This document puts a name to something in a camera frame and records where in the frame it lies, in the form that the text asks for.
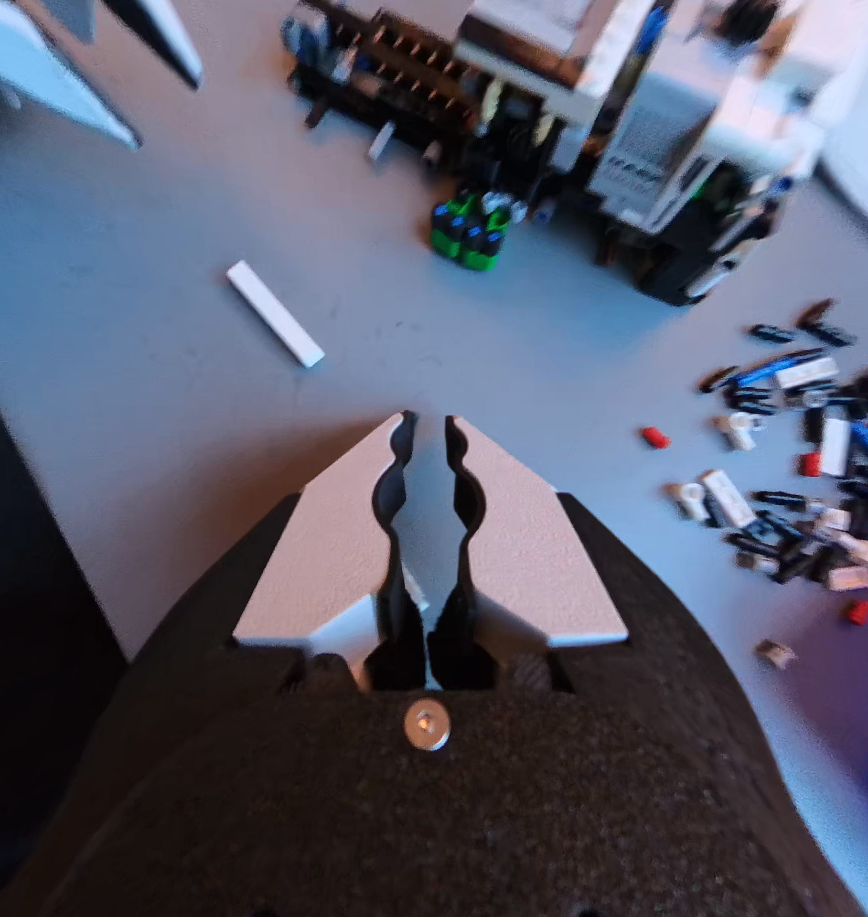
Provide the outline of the green and black lego module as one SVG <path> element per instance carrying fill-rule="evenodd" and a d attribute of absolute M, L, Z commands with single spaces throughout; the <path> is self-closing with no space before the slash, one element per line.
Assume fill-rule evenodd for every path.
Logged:
<path fill-rule="evenodd" d="M 436 203 L 429 217 L 430 247 L 464 269 L 490 272 L 513 223 L 513 201 L 496 192 L 460 189 Z"/>

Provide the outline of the black and white lego truck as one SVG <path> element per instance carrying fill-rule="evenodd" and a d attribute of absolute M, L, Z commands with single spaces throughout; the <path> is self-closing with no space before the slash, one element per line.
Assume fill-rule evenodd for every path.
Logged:
<path fill-rule="evenodd" d="M 393 11 L 298 2 L 280 25 L 290 85 L 423 154 L 460 189 L 513 201 L 513 224 L 576 207 L 597 262 L 702 301 L 772 234 L 811 175 L 813 115 L 851 37 L 836 2 L 472 2 L 449 41 Z"/>

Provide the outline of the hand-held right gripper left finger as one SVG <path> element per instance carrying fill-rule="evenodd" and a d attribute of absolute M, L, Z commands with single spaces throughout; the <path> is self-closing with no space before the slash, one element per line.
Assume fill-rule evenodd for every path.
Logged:
<path fill-rule="evenodd" d="M 426 685 L 424 627 L 393 525 L 416 424 L 412 411 L 392 415 L 296 495 L 237 644 L 336 655 L 375 690 Z"/>

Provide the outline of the pile of loose lego pieces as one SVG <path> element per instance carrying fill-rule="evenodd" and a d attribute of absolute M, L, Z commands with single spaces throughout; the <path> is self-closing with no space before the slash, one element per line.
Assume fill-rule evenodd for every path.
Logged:
<path fill-rule="evenodd" d="M 807 579 L 833 593 L 851 593 L 868 590 L 868 367 L 844 377 L 838 352 L 858 339 L 833 321 L 835 308 L 834 299 L 817 300 L 793 326 L 747 327 L 750 338 L 782 349 L 752 365 L 718 368 L 698 382 L 696 391 L 722 401 L 713 427 L 729 449 L 715 426 L 719 416 L 734 411 L 762 416 L 756 444 L 768 421 L 787 416 L 798 422 L 803 451 L 793 456 L 793 473 L 800 484 L 822 480 L 836 493 L 743 490 L 735 484 L 759 521 L 747 529 L 732 528 L 707 492 L 712 518 L 704 524 L 724 531 L 740 567 L 774 583 Z M 818 478 L 797 472 L 798 456 L 811 451 L 822 456 Z"/>

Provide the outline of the white flat lego tile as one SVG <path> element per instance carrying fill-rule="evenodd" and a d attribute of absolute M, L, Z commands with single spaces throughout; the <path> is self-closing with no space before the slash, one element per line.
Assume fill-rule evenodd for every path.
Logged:
<path fill-rule="evenodd" d="M 711 469 L 699 477 L 706 491 L 734 529 L 747 529 L 759 521 L 743 494 L 722 469 Z"/>

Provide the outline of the long white lego beam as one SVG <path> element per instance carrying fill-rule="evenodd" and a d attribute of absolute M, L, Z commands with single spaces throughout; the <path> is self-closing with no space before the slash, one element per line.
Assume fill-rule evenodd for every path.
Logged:
<path fill-rule="evenodd" d="M 225 276 L 234 290 L 305 369 L 311 369 L 325 359 L 325 351 L 247 262 L 238 261 L 226 271 Z"/>

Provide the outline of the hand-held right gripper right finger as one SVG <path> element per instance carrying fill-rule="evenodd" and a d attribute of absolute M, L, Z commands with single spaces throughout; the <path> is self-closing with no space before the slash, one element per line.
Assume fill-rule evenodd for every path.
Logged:
<path fill-rule="evenodd" d="M 489 690 L 562 649 L 623 643 L 629 630 L 559 492 L 461 416 L 445 421 L 458 578 L 428 635 L 444 690 Z"/>

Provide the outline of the white lego connector piece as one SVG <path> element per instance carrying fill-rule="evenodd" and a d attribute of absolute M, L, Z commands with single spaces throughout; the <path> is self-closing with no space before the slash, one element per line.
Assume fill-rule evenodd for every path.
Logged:
<path fill-rule="evenodd" d="M 688 519 L 706 523 L 712 518 L 705 503 L 707 491 L 700 482 L 671 483 L 666 491 Z"/>
<path fill-rule="evenodd" d="M 730 448 L 735 451 L 748 452 L 756 448 L 754 434 L 763 428 L 762 416 L 750 414 L 745 411 L 734 411 L 730 414 L 719 416 L 715 426 L 726 438 Z"/>

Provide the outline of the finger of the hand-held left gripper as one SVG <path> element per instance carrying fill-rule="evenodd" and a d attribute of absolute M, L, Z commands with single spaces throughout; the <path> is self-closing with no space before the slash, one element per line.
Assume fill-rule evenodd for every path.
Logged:
<path fill-rule="evenodd" d="M 104 1 L 103 4 L 140 38 L 187 86 L 203 82 L 201 58 L 170 1 Z"/>
<path fill-rule="evenodd" d="M 0 1 L 0 94 L 20 97 L 138 149 L 141 138 L 19 6 Z"/>

